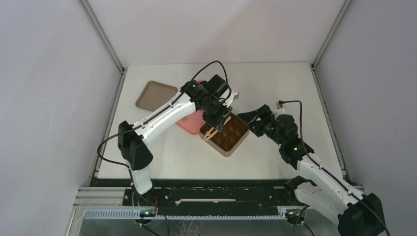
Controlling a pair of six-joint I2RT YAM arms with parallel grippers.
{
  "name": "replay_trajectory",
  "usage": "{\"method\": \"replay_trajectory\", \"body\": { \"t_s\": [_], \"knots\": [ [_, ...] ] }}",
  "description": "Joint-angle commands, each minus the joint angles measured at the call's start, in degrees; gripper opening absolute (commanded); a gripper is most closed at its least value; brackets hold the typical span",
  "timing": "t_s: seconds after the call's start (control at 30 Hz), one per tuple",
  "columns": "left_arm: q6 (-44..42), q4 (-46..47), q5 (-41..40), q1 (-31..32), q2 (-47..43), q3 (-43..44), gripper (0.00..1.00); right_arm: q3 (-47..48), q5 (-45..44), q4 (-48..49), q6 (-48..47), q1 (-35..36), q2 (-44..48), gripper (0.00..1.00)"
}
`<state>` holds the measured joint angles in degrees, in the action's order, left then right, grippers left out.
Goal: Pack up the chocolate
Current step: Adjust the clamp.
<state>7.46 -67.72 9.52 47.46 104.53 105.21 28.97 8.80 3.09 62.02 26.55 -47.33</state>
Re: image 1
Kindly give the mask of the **gold chocolate box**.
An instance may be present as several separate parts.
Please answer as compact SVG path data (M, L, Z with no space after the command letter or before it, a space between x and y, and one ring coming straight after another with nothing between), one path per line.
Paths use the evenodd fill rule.
M203 140L224 157L230 157L250 132L249 127L235 114L231 113L230 116L232 118L224 126L222 132L217 132L208 141ZM200 129L199 136L203 139L204 134L210 128L212 126L205 123Z

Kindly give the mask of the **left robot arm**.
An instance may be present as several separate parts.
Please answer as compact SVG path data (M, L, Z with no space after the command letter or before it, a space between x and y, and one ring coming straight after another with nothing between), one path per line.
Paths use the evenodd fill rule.
M119 124L118 148L125 159L135 188L135 199L148 205L154 198L148 166L153 160L149 145L166 129L182 118L201 110L203 120L222 131L226 118L232 111L231 104L239 93L219 75L209 81L191 80L168 102L149 116L132 124Z

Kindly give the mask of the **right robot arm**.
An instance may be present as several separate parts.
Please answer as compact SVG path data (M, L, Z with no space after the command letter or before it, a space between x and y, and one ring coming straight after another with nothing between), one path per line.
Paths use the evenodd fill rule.
M257 137L265 135L278 144L281 158L299 171L299 176L286 182L286 202L312 207L335 224L342 236L390 234L379 197L364 194L326 166L304 142L302 125L292 115L282 109L274 113L263 105L237 117Z

